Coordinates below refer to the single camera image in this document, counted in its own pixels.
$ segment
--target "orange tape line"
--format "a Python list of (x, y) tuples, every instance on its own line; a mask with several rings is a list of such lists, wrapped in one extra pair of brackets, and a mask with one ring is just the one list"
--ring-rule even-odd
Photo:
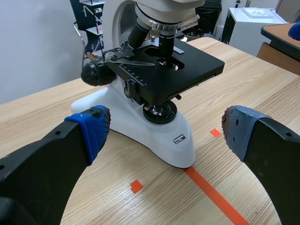
[(210, 133), (211, 133), (212, 135), (214, 135), (215, 137), (219, 137), (219, 136), (221, 135), (221, 133), (220, 133), (220, 132), (218, 132), (218, 130), (217, 130), (217, 129), (213, 129), (213, 130), (211, 130), (211, 131), (210, 131)]
[(226, 201), (210, 183), (198, 173), (195, 168), (190, 167), (184, 169), (184, 172), (195, 182), (195, 184), (218, 206), (219, 209), (233, 222), (235, 225), (250, 225), (244, 217), (242, 217), (231, 204)]
[(143, 188), (143, 185), (138, 180), (133, 181), (130, 185), (133, 194), (139, 192)]

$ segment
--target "focus knob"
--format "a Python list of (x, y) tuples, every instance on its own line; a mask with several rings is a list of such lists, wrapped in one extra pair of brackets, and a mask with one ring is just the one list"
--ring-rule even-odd
[(100, 59), (88, 62), (81, 71), (81, 79), (91, 86), (107, 85), (116, 78), (116, 74)]

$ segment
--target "wooden table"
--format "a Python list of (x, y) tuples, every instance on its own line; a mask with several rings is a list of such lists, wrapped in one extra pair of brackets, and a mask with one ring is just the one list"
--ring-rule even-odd
[[(175, 100), (192, 129), (194, 168), (250, 224), (278, 225), (278, 215), (256, 177), (228, 149), (223, 135), (215, 138), (210, 131), (221, 131), (227, 107), (244, 105), (270, 114), (300, 134), (300, 78), (211, 38), (190, 44), (225, 62), (223, 74)], [(1, 105), (0, 157), (42, 138), (71, 114), (72, 102), (97, 89), (74, 80)], [(130, 190), (134, 180), (143, 185), (137, 194)], [(232, 223), (182, 169), (112, 131), (75, 186), (61, 224)]]
[(263, 43), (257, 57), (300, 75), (300, 41), (288, 36), (294, 23), (262, 27), (262, 35), (271, 40)]

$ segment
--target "white microscope base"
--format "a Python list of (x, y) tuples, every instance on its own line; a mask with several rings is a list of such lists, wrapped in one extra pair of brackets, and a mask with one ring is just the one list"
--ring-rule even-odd
[(71, 110), (72, 113), (80, 113), (95, 105), (110, 109), (111, 130), (136, 140), (166, 163), (187, 168), (195, 162), (191, 130), (180, 112), (168, 124), (150, 123), (143, 115), (142, 105), (122, 98), (111, 85), (75, 101)]

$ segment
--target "blue rubber fingertip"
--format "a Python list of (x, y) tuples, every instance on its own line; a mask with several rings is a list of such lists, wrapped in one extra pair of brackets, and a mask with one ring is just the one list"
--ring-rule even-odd
[(229, 113), (230, 123), (226, 143), (243, 162), (255, 122), (269, 116), (240, 105), (230, 107)]
[(300, 40), (300, 22), (293, 25), (288, 33), (289, 37), (295, 40)]
[(84, 113), (75, 113), (65, 118), (65, 121), (72, 121), (80, 124), (88, 154), (89, 165), (92, 165), (98, 155), (100, 147), (103, 142), (106, 141), (110, 121), (110, 115), (107, 116), (109, 110), (105, 106), (97, 105), (92, 108), (102, 110), (99, 118)]

